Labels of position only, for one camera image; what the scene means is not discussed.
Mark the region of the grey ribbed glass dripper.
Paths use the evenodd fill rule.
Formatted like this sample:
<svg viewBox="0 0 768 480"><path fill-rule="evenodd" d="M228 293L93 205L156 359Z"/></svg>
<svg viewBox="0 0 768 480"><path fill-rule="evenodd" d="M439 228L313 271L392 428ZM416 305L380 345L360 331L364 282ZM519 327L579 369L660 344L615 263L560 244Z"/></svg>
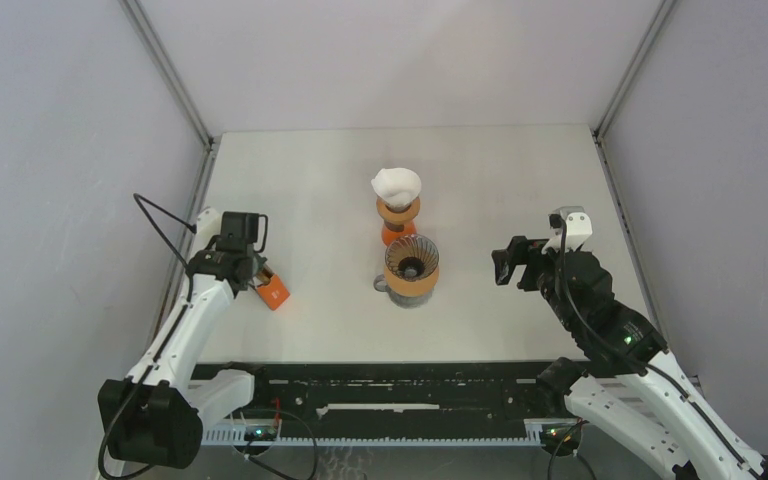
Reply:
<svg viewBox="0 0 768 480"><path fill-rule="evenodd" d="M391 242L384 255L387 271L399 279L416 281L431 275L439 265L436 244L426 236L410 234Z"/></svg>

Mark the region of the orange glass carafe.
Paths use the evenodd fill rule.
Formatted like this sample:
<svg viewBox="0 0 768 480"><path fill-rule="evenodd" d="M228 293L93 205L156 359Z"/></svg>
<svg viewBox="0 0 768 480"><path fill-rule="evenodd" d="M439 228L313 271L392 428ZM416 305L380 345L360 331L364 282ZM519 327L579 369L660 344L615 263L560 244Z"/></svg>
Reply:
<svg viewBox="0 0 768 480"><path fill-rule="evenodd" d="M381 240L385 246L389 246L398 238L416 233L417 229L413 221L405 224L384 222L381 229Z"/></svg>

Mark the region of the white paper coffee filter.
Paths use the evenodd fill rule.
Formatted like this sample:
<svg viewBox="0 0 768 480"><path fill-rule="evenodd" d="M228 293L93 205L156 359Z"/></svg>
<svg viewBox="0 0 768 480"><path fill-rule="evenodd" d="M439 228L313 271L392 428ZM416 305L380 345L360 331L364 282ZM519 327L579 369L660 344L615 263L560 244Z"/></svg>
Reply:
<svg viewBox="0 0 768 480"><path fill-rule="evenodd" d="M422 189L419 175L407 168L382 168L370 181L375 194L391 209L403 210Z"/></svg>

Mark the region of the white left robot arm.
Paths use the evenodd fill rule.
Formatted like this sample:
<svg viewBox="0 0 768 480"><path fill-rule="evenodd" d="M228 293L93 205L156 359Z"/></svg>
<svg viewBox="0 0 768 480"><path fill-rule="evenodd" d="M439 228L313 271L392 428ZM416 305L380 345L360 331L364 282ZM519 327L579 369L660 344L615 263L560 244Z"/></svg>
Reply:
<svg viewBox="0 0 768 480"><path fill-rule="evenodd" d="M221 314L248 288L264 260L253 248L203 249L187 264L188 288L158 337L122 380L109 379L97 401L104 427L98 454L144 469L184 469L196 458L205 430L237 409L250 417L271 407L271 388L237 369L222 370L191 389L198 359Z"/></svg>

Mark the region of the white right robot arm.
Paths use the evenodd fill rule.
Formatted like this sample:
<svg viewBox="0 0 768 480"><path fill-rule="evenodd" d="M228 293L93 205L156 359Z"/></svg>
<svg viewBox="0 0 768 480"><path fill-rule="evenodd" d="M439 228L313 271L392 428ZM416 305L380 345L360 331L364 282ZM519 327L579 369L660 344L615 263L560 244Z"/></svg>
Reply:
<svg viewBox="0 0 768 480"><path fill-rule="evenodd" d="M651 414L612 396L564 357L536 380L544 412L569 412L596 426L663 479L768 479L768 454L741 440L713 410L652 323L615 298L611 274L592 253L515 236L491 257L498 285L524 267L518 289L539 294L592 365Z"/></svg>

